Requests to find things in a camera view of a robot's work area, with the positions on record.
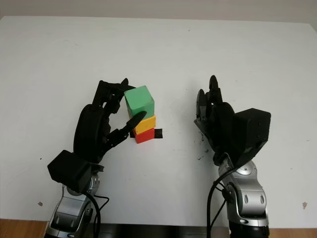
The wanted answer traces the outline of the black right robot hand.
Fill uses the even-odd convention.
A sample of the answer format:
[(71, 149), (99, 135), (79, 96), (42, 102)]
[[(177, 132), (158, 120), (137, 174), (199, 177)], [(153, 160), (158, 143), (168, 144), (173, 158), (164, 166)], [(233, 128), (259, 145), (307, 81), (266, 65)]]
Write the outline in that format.
[(229, 136), (232, 129), (234, 110), (222, 99), (221, 89), (215, 75), (210, 77), (209, 91), (200, 89), (196, 100), (194, 123), (206, 136), (214, 151), (213, 162), (220, 166), (224, 153), (229, 151)]

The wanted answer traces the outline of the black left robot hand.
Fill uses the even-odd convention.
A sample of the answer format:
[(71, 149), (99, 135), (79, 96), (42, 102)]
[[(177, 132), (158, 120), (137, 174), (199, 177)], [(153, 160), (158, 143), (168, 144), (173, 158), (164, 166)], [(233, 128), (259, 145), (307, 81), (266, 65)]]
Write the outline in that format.
[(109, 117), (116, 114), (124, 92), (134, 89), (125, 78), (121, 83), (100, 81), (91, 104), (82, 110), (74, 135), (74, 153), (93, 164), (98, 164), (111, 148), (127, 139), (130, 132), (147, 114), (141, 111), (122, 129), (111, 131)]

